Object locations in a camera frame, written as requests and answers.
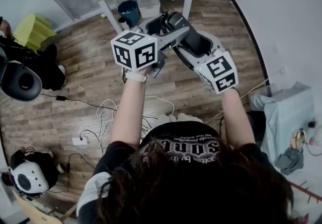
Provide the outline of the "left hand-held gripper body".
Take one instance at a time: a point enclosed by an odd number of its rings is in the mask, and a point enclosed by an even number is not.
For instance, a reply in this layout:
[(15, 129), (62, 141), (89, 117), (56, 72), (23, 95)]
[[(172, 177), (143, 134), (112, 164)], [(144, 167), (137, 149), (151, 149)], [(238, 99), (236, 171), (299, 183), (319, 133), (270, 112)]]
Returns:
[(122, 77), (129, 71), (137, 72), (150, 67), (149, 75), (156, 78), (165, 64), (160, 49), (165, 45), (163, 36), (147, 35), (125, 30), (111, 40), (111, 48), (117, 65), (122, 67)]

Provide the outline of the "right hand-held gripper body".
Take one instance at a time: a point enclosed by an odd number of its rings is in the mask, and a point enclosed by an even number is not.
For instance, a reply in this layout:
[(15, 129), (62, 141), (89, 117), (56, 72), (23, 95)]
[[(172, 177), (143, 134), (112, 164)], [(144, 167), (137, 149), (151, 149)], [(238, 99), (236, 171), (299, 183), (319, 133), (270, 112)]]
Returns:
[(237, 69), (228, 51), (217, 48), (194, 67), (201, 81), (216, 94), (221, 94), (238, 85)]

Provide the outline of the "black handheld device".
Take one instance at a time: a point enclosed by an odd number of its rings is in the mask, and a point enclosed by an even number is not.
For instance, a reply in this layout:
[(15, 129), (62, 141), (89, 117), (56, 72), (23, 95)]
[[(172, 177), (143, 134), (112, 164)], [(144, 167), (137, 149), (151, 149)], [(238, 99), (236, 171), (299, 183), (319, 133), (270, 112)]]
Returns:
[[(198, 34), (195, 28), (188, 22), (188, 20), (181, 13), (173, 12), (170, 14), (167, 9), (163, 10), (160, 18), (160, 26), (163, 34), (180, 29), (182, 27), (189, 27), (188, 36), (184, 40), (182, 40), (181, 43), (179, 43), (178, 45), (182, 45), (186, 48), (189, 48), (196, 54), (202, 53), (201, 50), (203, 46), (202, 46), (201, 36)], [(179, 56), (177, 46), (172, 48), (174, 52), (177, 54), (177, 56)], [(195, 66), (187, 66), (187, 67), (193, 70)]]

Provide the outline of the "person's right forearm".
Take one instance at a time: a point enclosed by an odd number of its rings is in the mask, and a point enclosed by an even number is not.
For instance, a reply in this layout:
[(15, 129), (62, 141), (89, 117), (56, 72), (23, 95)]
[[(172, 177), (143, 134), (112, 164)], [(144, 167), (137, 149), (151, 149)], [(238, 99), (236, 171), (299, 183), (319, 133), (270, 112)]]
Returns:
[(229, 89), (223, 92), (221, 103), (227, 143), (234, 148), (255, 143), (253, 130), (238, 91)]

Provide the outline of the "person's left forearm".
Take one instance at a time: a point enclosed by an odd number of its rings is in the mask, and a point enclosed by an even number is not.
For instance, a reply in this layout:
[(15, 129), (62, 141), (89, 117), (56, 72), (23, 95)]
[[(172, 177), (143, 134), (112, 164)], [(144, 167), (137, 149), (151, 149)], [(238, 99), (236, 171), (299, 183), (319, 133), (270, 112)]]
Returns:
[(110, 142), (121, 141), (138, 149), (141, 138), (145, 83), (128, 79), (112, 124)]

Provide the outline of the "blue waste bin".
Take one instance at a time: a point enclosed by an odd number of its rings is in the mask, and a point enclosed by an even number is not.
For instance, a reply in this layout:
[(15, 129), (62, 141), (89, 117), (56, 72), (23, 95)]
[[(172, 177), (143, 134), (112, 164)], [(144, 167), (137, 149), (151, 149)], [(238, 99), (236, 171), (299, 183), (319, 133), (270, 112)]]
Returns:
[(118, 13), (121, 17), (124, 17), (126, 19), (129, 27), (134, 27), (139, 22), (139, 10), (136, 1), (128, 0), (122, 2), (118, 6)]

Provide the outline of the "white wristband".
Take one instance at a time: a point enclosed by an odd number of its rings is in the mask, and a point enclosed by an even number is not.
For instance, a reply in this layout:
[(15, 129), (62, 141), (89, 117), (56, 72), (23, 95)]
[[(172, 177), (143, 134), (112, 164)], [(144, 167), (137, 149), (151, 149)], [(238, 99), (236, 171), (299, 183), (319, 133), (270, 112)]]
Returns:
[(127, 71), (125, 74), (126, 80), (133, 80), (140, 83), (145, 83), (147, 79), (147, 73), (145, 71)]

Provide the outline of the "white storage box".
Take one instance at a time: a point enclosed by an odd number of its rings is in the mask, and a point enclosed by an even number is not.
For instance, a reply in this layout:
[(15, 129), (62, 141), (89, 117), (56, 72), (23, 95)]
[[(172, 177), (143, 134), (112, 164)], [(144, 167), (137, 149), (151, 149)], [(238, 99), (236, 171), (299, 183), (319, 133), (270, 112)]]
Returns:
[(151, 18), (160, 13), (159, 0), (137, 0), (138, 8), (142, 18)]

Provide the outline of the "person's white shoe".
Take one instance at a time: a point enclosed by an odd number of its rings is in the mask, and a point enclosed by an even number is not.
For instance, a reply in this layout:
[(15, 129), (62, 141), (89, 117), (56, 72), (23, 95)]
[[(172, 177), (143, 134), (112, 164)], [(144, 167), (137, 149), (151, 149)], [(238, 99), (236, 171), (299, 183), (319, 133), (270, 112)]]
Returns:
[(198, 118), (198, 117), (194, 117), (192, 115), (187, 115), (185, 113), (179, 113), (177, 115), (177, 121), (179, 122), (184, 122), (184, 121), (195, 121), (195, 122), (200, 122), (200, 123), (203, 123), (203, 121)]

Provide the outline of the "person's black printed t-shirt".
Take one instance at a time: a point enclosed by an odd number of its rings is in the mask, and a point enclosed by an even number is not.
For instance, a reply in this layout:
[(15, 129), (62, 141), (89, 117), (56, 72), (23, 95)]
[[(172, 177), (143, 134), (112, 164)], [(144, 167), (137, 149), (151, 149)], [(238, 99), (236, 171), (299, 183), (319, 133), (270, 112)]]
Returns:
[(139, 150), (111, 143), (77, 206), (78, 224), (287, 222), (280, 176), (254, 143), (232, 150), (196, 121), (154, 128)]

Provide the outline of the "light blue cloth cover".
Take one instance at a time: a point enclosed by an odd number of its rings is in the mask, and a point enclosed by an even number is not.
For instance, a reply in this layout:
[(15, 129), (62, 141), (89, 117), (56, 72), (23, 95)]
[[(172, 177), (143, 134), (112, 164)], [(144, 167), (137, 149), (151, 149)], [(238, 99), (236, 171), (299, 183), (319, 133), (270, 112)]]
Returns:
[(279, 89), (271, 84), (249, 93), (249, 102), (253, 111), (265, 114), (261, 149), (272, 163), (290, 147), (295, 131), (303, 129), (308, 136), (314, 134), (314, 129), (308, 127), (316, 120), (310, 86), (296, 82), (291, 88)]

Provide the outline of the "white power strip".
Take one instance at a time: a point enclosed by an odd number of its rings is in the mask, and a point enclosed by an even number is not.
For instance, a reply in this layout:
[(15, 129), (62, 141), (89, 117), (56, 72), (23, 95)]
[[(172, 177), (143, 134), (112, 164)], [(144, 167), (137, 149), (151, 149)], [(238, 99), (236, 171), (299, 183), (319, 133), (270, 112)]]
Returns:
[(85, 137), (73, 137), (72, 138), (73, 145), (87, 145), (89, 144), (88, 138)]

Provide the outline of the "yellow-green pleated chair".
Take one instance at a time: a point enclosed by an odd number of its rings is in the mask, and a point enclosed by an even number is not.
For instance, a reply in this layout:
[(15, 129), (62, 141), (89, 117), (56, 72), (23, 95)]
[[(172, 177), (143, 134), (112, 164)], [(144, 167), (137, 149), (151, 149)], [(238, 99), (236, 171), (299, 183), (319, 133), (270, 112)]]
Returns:
[(40, 15), (27, 15), (14, 31), (17, 43), (37, 51), (47, 38), (55, 36), (52, 24)]

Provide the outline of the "grey crumpled cloth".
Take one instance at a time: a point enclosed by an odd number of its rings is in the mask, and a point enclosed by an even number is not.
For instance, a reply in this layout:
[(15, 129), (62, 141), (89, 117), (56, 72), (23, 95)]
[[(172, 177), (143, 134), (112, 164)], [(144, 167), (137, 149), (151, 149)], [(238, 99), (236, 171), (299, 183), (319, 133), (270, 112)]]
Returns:
[(275, 162), (283, 175), (290, 175), (296, 170), (302, 169), (304, 166), (303, 149), (294, 149), (289, 147), (285, 153), (281, 154)]

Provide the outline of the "wooden board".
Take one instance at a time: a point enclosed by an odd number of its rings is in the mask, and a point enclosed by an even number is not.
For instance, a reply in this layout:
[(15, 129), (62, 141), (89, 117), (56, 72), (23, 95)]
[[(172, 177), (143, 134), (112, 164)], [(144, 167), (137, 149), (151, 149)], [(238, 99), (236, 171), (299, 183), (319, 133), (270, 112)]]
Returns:
[(76, 210), (77, 205), (75, 204), (70, 208), (63, 216), (55, 217), (46, 214), (36, 208), (31, 202), (22, 198), (17, 192), (13, 191), (13, 194), (22, 208), (23, 212), (30, 219), (32, 224), (64, 224), (64, 221)]

